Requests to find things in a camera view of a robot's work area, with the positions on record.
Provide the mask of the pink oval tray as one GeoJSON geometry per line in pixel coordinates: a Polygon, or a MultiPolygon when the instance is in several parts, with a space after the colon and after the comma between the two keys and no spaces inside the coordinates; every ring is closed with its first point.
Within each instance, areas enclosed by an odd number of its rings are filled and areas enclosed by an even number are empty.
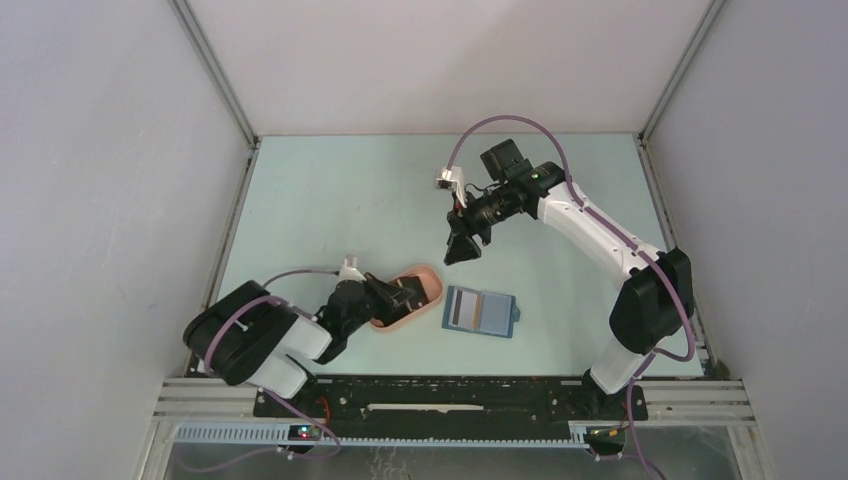
{"type": "Polygon", "coordinates": [[[376,318],[370,321],[371,327],[380,332],[392,332],[410,324],[413,320],[422,317],[428,311],[434,309],[442,301],[445,287],[437,271],[430,265],[418,264],[411,266],[402,273],[396,275],[392,281],[401,278],[417,278],[422,285],[423,297],[420,306],[413,305],[411,311],[400,317],[397,321],[385,323],[376,318]]]}

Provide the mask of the gold credit card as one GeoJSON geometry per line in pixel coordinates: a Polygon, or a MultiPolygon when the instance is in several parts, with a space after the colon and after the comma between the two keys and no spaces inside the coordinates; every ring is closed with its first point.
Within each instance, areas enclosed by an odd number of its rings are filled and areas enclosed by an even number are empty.
{"type": "Polygon", "coordinates": [[[472,323],[471,323],[471,327],[472,327],[473,331],[477,331],[479,329],[482,303],[483,303],[483,294],[481,292],[477,292],[475,294],[475,303],[474,303],[472,323]]]}

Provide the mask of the blue card holder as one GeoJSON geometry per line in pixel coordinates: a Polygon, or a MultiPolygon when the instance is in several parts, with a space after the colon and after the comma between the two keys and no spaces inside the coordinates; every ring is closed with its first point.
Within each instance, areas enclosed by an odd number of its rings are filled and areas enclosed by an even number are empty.
{"type": "Polygon", "coordinates": [[[512,338],[515,324],[520,320],[521,311],[515,296],[501,293],[479,291],[464,287],[449,286],[446,295],[442,327],[470,334],[478,334],[499,338],[512,338]],[[457,289],[463,289],[483,294],[480,325],[477,331],[459,329],[450,324],[450,317],[457,289]]]}

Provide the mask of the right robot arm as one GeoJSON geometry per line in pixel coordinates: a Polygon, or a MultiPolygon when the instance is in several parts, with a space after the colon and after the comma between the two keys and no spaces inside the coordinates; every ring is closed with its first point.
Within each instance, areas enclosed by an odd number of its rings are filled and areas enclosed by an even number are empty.
{"type": "Polygon", "coordinates": [[[611,277],[619,293],[609,316],[612,338],[585,375],[585,411],[606,418],[622,403],[621,390],[638,377],[651,355],[679,330],[691,331],[692,268],[679,248],[664,252],[623,229],[554,162],[532,165],[507,139],[480,156],[493,187],[474,196],[459,167],[435,178],[448,190],[450,235],[444,262],[480,258],[492,228],[527,214],[567,237],[611,277]]]}

